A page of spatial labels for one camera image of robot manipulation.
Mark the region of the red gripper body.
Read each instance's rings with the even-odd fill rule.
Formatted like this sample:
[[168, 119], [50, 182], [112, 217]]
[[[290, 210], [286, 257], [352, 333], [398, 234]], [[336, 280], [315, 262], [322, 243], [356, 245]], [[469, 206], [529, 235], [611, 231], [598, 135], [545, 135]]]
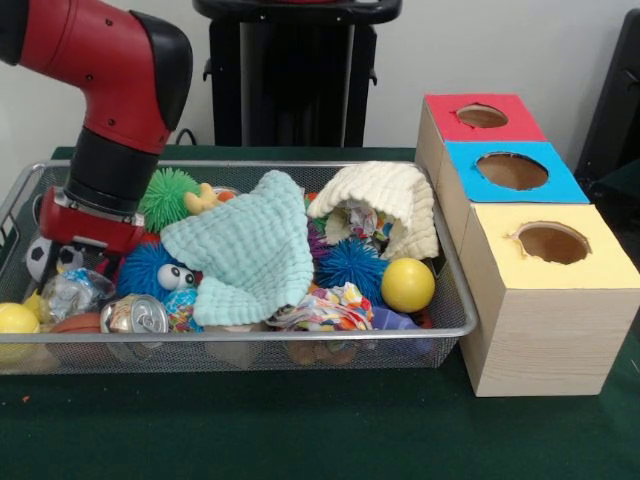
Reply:
[[62, 245], [127, 255], [145, 234], [145, 218], [140, 213], [121, 216], [95, 210], [70, 199], [61, 187], [50, 187], [42, 197], [39, 228], [43, 237]]

